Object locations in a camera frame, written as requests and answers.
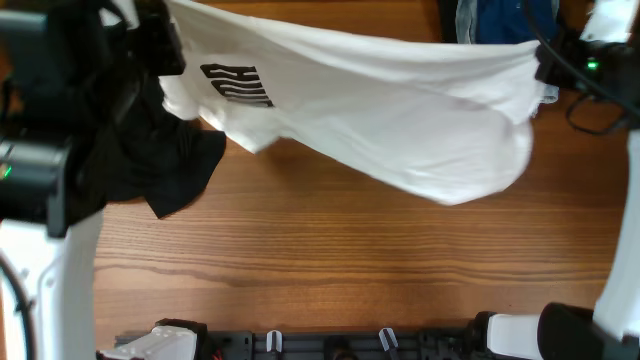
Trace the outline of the white t-shirt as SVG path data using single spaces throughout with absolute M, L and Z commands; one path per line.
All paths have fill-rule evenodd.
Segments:
M 186 61 L 164 106 L 257 153 L 290 138 L 443 205 L 511 186 L 545 87 L 537 43 L 416 43 L 171 1 Z

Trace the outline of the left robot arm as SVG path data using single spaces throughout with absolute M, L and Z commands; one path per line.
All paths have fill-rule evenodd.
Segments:
M 9 1 L 1 46 L 1 288 L 10 359 L 96 359 L 94 260 L 111 200 L 195 200 L 225 140 L 169 114 L 185 60 L 163 1 Z

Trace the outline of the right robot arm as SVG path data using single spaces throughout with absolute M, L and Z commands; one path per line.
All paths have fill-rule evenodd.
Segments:
M 627 137 L 591 136 L 566 123 L 568 91 L 539 109 L 529 168 L 512 187 L 470 209 L 481 240 L 479 283 L 465 312 L 538 314 L 550 302 L 597 311 L 612 290 L 630 190 Z

